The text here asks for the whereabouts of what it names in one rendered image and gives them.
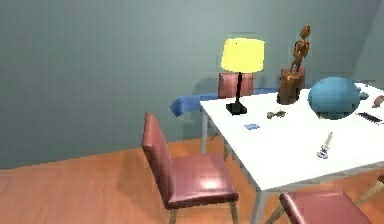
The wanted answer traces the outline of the small olive keys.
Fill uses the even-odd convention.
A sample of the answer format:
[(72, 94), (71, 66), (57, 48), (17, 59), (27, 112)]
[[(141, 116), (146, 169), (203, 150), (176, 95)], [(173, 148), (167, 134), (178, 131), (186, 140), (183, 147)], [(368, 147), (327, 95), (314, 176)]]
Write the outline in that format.
[(278, 112), (267, 112), (267, 119), (272, 119), (273, 117), (279, 117), (282, 118), (287, 114), (285, 111), (278, 111)]

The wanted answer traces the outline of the white dining table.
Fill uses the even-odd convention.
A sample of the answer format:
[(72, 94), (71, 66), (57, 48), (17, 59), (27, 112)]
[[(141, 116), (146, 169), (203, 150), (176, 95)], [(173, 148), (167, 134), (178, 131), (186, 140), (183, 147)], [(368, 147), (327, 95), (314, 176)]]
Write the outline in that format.
[[(202, 136), (207, 136), (207, 126), (212, 125), (255, 188), (247, 224), (262, 224), (265, 203), (272, 195), (384, 167), (384, 109), (372, 107), (384, 91), (363, 83), (358, 87), (368, 98), (340, 120), (318, 118), (308, 105), (306, 89), (291, 105), (277, 104), (275, 93), (244, 96), (240, 101), (248, 108), (245, 115), (233, 116), (226, 110), (230, 98), (200, 103)], [(267, 112), (280, 110), (287, 114), (267, 119)], [(382, 122), (370, 122), (358, 116), (360, 112)], [(248, 130), (246, 124), (260, 128)], [(317, 152), (330, 132), (328, 158), (321, 159)]]

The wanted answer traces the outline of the brown wooden figure statue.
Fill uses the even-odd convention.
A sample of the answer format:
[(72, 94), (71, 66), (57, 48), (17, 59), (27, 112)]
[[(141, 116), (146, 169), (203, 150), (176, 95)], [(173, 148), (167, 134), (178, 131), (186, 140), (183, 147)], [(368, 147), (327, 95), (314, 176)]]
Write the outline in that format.
[[(300, 40), (296, 41), (293, 48), (293, 61), (290, 70), (301, 68), (303, 59), (307, 56), (310, 42), (307, 40), (311, 34), (311, 26), (305, 25), (300, 32)], [(290, 105), (299, 99), (301, 88), (299, 87), (300, 78), (298, 75), (288, 75), (280, 80), (276, 102), (280, 105)]]

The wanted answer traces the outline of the blue bench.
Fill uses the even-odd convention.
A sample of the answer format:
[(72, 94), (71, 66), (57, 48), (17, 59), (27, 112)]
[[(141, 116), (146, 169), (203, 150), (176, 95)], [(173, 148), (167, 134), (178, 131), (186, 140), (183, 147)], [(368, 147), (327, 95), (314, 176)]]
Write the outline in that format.
[(169, 109), (176, 117), (179, 117), (184, 113), (199, 110), (201, 101), (217, 100), (217, 99), (218, 99), (217, 93), (181, 96), (176, 100), (174, 100), (169, 105)]

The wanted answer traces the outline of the yellow shade table lamp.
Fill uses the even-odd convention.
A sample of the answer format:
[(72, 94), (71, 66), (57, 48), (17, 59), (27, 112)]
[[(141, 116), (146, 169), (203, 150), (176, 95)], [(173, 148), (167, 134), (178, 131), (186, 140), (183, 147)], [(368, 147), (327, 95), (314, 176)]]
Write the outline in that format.
[(264, 68), (265, 42), (253, 38), (229, 38), (223, 46), (221, 68), (238, 74), (235, 101), (226, 105), (231, 115), (247, 113), (240, 102), (242, 79), (245, 73), (253, 74)]

